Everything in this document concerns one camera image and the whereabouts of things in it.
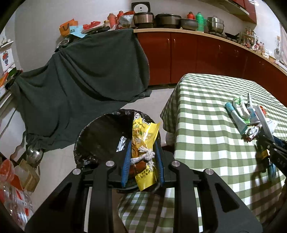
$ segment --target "green and white checkered cloth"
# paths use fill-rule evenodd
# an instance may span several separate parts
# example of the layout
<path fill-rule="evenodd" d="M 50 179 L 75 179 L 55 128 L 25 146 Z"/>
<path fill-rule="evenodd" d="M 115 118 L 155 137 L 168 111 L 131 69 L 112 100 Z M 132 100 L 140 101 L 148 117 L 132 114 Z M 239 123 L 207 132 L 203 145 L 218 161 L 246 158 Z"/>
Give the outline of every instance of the green and white checkered cloth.
<path fill-rule="evenodd" d="M 263 223 L 275 212 L 285 176 L 277 171 L 276 179 L 268 181 L 255 158 L 256 140 L 244 142 L 227 114 L 225 103 L 240 95 L 247 101 L 248 92 L 254 104 L 266 109 L 268 118 L 278 121 L 273 135 L 286 140 L 287 108 L 255 82 L 239 78 L 186 74 L 160 116 L 163 128 L 176 136 L 175 158 L 192 169 L 212 168 Z M 128 194 L 119 204 L 119 216 L 129 232 L 172 232 L 174 189 L 167 189 L 164 197 Z"/>

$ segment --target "countertop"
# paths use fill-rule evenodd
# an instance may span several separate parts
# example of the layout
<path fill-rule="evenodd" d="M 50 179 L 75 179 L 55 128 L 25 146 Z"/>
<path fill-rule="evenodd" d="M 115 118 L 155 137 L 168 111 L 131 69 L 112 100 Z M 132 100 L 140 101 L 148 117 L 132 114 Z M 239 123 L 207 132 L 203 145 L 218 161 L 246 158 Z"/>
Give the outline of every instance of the countertop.
<path fill-rule="evenodd" d="M 271 62 L 268 58 L 263 57 L 261 54 L 258 54 L 257 52 L 254 52 L 253 50 L 251 50 L 249 48 L 246 48 L 243 45 L 240 45 L 240 44 L 238 44 L 236 42 L 227 40 L 225 38 L 221 38 L 219 36 L 214 36 L 214 35 L 210 35 L 210 34 L 203 33 L 203 32 L 190 31 L 190 30 L 184 30 L 184 29 L 173 29 L 173 28 L 144 28 L 144 29 L 134 29 L 133 31 L 134 31 L 134 33 L 139 33 L 139 32 L 181 32 L 181 33 L 189 33 L 189 34 L 195 34 L 195 35 L 200 35 L 200 36 L 207 36 L 207 37 L 211 37 L 211 38 L 214 38 L 214 39 L 217 39 L 217 40 L 222 40 L 222 41 L 234 44 L 234 45 L 236 45 L 238 47 L 241 47 L 241 48 L 243 48 L 243 49 L 245 49 L 245 50 L 247 50 L 247 51 L 249 51 L 251 53 L 256 54 L 257 56 L 261 57 L 262 59 L 264 59 L 264 60 L 268 61 L 269 63 L 271 63 L 272 65 L 274 65 L 274 67 L 279 69 L 281 72 L 283 72 L 287 76 L 287 72 L 284 69 L 282 69 L 278 65 L 274 64 L 273 62 Z"/>

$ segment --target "silver screw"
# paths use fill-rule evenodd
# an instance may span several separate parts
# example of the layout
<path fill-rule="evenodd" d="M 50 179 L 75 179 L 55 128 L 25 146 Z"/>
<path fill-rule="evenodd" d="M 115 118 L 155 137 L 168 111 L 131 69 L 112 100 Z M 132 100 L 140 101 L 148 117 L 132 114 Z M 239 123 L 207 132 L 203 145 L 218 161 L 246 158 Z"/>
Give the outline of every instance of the silver screw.
<path fill-rule="evenodd" d="M 80 173 L 81 173 L 81 169 L 79 169 L 79 168 L 76 168 L 76 169 L 73 170 L 73 174 L 74 175 L 78 175 Z"/>
<path fill-rule="evenodd" d="M 173 165 L 174 167 L 178 167 L 180 165 L 179 161 L 172 161 L 171 165 Z"/>
<path fill-rule="evenodd" d="M 213 171 L 211 168 L 207 168 L 207 169 L 205 170 L 205 172 L 206 172 L 206 174 L 208 174 L 208 175 L 212 175 L 212 174 L 214 173 L 214 171 Z"/>
<path fill-rule="evenodd" d="M 107 161 L 107 162 L 106 162 L 106 165 L 107 165 L 108 167 L 112 167 L 112 166 L 115 165 L 115 162 L 110 160 L 110 161 Z"/>

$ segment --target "white string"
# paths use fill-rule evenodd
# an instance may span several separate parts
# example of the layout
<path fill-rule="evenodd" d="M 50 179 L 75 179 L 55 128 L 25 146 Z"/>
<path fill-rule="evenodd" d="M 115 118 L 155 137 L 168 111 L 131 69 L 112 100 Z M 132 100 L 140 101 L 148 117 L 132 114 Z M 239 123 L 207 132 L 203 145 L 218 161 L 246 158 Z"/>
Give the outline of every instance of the white string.
<path fill-rule="evenodd" d="M 148 162 L 149 167 L 150 167 L 149 170 L 152 172 L 154 170 L 154 168 L 153 168 L 154 162 L 152 161 L 152 159 L 154 158 L 155 153 L 152 151 L 152 149 L 148 149 L 144 146 L 141 146 L 139 148 L 139 151 L 141 153 L 143 153 L 143 152 L 145 152 L 145 153 L 139 157 L 131 158 L 131 165 L 138 163 L 139 161 L 146 160 Z"/>

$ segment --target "cabinet door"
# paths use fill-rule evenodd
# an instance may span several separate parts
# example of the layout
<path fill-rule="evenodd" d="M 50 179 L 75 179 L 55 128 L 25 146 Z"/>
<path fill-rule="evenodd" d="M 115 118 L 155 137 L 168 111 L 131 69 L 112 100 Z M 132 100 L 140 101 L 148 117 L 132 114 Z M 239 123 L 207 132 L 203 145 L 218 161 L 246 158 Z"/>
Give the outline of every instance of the cabinet door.
<path fill-rule="evenodd" d="M 207 36 L 198 38 L 196 73 L 224 75 L 220 60 L 222 53 L 220 40 Z"/>
<path fill-rule="evenodd" d="M 241 7 L 245 8 L 244 0 L 233 0 L 233 1 L 236 2 L 238 5 L 240 5 Z"/>
<path fill-rule="evenodd" d="M 170 83 L 170 32 L 139 32 L 137 38 L 148 58 L 149 85 Z"/>
<path fill-rule="evenodd" d="M 248 55 L 244 79 L 258 83 L 287 106 L 287 76 L 264 58 L 253 53 Z"/>
<path fill-rule="evenodd" d="M 195 73 L 198 35 L 171 33 L 170 83 L 178 83 L 187 73 Z"/>
<path fill-rule="evenodd" d="M 245 3 L 245 10 L 247 10 L 247 12 L 249 13 L 248 22 L 257 24 L 255 5 L 250 3 L 249 0 L 244 0 L 244 3 Z"/>
<path fill-rule="evenodd" d="M 224 75 L 243 78 L 248 51 L 225 41 L 220 41 L 220 47 L 219 59 L 222 62 Z"/>

